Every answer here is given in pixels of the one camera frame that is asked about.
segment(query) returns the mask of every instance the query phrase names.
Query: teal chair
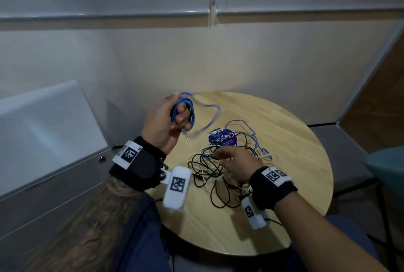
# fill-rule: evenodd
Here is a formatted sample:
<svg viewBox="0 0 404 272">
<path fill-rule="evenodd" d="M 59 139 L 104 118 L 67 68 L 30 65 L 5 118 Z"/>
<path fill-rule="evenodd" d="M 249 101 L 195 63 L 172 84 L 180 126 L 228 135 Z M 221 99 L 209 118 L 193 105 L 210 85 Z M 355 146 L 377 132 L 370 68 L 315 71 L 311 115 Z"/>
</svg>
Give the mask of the teal chair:
<svg viewBox="0 0 404 272">
<path fill-rule="evenodd" d="M 375 176 L 374 178 L 368 179 L 344 190 L 337 191 L 332 197 L 337 198 L 343 194 L 370 186 L 374 183 L 378 183 L 376 187 L 376 195 L 386 231 L 386 243 L 371 235 L 368 235 L 368 237 L 373 242 L 386 247 L 388 269 L 391 272 L 398 272 L 399 269 L 397 266 L 396 255 L 404 257 L 404 252 L 394 246 L 393 239 L 391 238 L 386 203 L 382 188 L 385 186 L 390 193 L 396 196 L 398 201 L 404 204 L 404 146 L 391 147 L 371 153 L 366 157 L 365 165 Z"/>
</svg>

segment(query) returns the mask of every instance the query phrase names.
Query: person's leg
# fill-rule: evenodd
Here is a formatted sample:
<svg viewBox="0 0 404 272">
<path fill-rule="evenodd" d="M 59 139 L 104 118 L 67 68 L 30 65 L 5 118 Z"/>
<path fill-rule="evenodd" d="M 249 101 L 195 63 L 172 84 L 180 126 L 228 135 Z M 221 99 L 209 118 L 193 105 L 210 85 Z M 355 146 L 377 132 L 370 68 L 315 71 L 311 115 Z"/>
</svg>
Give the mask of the person's leg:
<svg viewBox="0 0 404 272">
<path fill-rule="evenodd" d="M 160 238 L 161 227 L 154 199 L 143 193 L 125 227 L 110 271 L 171 272 L 169 255 Z"/>
<path fill-rule="evenodd" d="M 375 259 L 379 260 L 376 250 L 373 247 L 366 233 L 362 229 L 357 227 L 352 221 L 336 215 L 326 216 L 325 218 L 337 229 L 342 231 L 350 239 L 352 239 L 359 246 L 361 246 L 362 249 L 364 249 L 366 252 L 372 255 Z M 299 254 L 296 252 L 295 249 L 292 249 L 292 254 L 286 266 L 286 272 L 305 272 L 305 271 L 307 271 L 307 269 L 304 266 Z"/>
</svg>

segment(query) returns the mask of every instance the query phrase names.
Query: purple sticker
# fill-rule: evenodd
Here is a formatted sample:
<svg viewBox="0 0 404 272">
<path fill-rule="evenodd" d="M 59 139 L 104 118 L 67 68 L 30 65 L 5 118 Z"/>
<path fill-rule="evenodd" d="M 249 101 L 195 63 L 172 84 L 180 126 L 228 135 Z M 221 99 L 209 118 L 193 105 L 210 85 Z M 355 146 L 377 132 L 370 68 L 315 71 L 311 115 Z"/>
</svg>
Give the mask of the purple sticker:
<svg viewBox="0 0 404 272">
<path fill-rule="evenodd" d="M 236 146 L 237 136 L 233 131 L 225 129 L 224 131 L 215 131 L 215 135 L 209 135 L 208 140 L 210 144 L 217 144 L 219 146 Z"/>
</svg>

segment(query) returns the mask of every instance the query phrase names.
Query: wooden tabletop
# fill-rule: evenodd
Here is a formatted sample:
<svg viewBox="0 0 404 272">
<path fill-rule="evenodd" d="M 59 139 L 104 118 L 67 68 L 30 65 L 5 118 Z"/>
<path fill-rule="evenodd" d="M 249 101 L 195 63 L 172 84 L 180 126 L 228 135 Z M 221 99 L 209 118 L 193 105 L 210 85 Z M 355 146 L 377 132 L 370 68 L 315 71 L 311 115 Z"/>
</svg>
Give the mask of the wooden tabletop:
<svg viewBox="0 0 404 272">
<path fill-rule="evenodd" d="M 219 104 L 222 115 L 198 138 L 180 137 L 165 161 L 170 169 L 187 167 L 187 158 L 209 144 L 209 131 L 224 127 L 230 120 L 243 119 L 255 130 L 260 145 L 274 155 L 271 163 L 293 179 L 300 195 L 322 215 L 327 212 L 333 191 L 331 165 L 320 141 L 306 124 L 272 102 L 242 93 L 201 93 L 195 98 L 205 104 Z M 195 107 L 194 129 L 204 127 L 214 114 L 212 107 Z M 240 122 L 228 128 L 248 131 Z M 213 183 L 208 181 L 206 188 L 196 188 L 192 180 L 181 212 L 157 205 L 163 224 L 189 243 L 223 254 L 258 255 L 290 245 L 286 231 L 278 224 L 272 222 L 253 230 L 242 207 L 214 207 L 210 202 Z M 166 185 L 161 184 L 148 192 L 154 198 L 162 198 L 165 189 Z M 272 211 L 268 213 L 271 219 L 278 220 Z"/>
</svg>

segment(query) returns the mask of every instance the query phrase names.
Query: beige wall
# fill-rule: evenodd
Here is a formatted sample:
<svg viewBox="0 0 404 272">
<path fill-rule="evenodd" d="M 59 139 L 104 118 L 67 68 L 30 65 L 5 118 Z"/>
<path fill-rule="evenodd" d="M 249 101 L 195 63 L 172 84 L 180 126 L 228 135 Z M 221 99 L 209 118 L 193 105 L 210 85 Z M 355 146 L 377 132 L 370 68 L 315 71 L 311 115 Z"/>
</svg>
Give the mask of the beige wall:
<svg viewBox="0 0 404 272">
<path fill-rule="evenodd" d="M 174 91 L 240 91 L 307 124 L 336 121 L 396 37 L 398 19 L 207 18 L 0 24 L 0 98 L 77 79 L 112 143 Z"/>
</svg>

